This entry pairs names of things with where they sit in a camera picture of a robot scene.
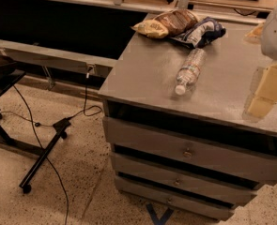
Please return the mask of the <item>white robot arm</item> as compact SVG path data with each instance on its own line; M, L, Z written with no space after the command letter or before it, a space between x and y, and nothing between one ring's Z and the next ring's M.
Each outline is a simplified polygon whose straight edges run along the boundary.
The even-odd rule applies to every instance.
M277 6L269 14L260 30L261 52L273 60L268 67L257 71L252 86L252 99L246 113L265 117L277 104Z

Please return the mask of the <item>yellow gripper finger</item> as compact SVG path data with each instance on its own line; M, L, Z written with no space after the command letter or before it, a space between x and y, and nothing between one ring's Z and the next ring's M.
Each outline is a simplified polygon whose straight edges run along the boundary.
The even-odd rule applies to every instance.
M264 70L255 94L277 103L277 63L271 64Z
M273 106L274 103L270 100L263 97L254 97L247 109L247 113L257 118L263 118L271 111Z

